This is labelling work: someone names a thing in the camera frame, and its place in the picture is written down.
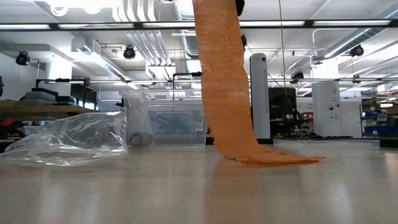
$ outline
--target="plastic bag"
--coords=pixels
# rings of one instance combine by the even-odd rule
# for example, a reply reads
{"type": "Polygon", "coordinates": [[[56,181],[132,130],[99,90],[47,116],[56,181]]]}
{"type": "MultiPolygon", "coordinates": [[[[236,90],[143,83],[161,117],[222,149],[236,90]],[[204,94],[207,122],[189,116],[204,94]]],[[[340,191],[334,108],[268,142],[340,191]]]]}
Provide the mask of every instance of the plastic bag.
{"type": "Polygon", "coordinates": [[[154,132],[150,125],[148,100],[143,93],[121,91],[127,114],[127,144],[150,146],[154,143],[154,132]]]}
{"type": "Polygon", "coordinates": [[[22,166],[78,167],[127,154],[123,112],[86,113],[42,126],[0,155],[0,163],[22,166]]]}

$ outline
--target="wall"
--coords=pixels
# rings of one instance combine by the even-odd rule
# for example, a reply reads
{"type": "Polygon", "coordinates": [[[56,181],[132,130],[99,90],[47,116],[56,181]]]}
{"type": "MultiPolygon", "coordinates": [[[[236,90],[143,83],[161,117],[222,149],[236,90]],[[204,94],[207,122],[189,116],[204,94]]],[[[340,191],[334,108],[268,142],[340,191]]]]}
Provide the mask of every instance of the wall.
{"type": "MultiPolygon", "coordinates": [[[[40,69],[39,75],[45,76],[45,72],[40,69]]],[[[19,100],[35,87],[37,68],[19,66],[14,58],[0,54],[0,76],[5,85],[0,100],[19,100]]]]}
{"type": "MultiPolygon", "coordinates": [[[[359,106],[361,100],[341,99],[341,113],[343,115],[343,136],[361,138],[361,118],[359,117],[359,106]]],[[[300,113],[313,112],[312,99],[297,99],[297,111],[300,113]]]]}

